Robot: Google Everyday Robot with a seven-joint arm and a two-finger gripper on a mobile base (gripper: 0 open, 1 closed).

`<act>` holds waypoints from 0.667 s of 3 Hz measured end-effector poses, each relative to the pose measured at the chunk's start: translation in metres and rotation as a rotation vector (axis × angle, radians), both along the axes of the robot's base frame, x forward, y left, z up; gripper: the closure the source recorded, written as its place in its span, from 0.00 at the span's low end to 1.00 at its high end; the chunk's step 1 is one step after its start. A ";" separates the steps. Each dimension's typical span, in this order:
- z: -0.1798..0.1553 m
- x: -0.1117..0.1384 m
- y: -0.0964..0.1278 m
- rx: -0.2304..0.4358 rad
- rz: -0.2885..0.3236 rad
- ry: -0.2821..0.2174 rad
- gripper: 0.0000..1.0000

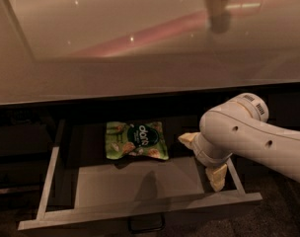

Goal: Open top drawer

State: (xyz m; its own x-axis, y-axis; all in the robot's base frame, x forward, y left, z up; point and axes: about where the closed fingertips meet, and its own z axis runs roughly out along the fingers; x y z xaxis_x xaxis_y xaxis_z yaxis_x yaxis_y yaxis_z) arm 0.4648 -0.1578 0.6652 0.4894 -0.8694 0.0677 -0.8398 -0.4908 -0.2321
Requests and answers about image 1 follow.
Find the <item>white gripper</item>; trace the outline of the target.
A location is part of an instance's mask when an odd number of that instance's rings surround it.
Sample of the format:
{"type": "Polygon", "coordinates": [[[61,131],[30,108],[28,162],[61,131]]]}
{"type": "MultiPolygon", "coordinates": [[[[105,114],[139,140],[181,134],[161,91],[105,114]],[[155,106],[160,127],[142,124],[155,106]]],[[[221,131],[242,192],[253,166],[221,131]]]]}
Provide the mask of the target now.
{"type": "Polygon", "coordinates": [[[231,157],[231,153],[216,147],[198,132],[184,133],[178,140],[186,148],[193,150],[196,159],[206,167],[205,174],[211,188],[220,192],[225,186],[228,169],[225,163],[231,157]]]}

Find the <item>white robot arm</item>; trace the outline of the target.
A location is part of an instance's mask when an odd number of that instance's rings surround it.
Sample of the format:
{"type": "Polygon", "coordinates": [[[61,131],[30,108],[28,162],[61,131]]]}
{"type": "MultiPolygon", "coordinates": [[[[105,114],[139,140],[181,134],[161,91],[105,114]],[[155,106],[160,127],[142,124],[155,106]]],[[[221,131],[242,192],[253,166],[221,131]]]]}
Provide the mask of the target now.
{"type": "Polygon", "coordinates": [[[235,154],[260,163],[300,183],[300,131],[267,122],[266,103],[255,94],[240,94],[208,110],[199,131],[179,137],[206,167],[215,191],[221,190],[223,174],[217,170],[235,154]]]}

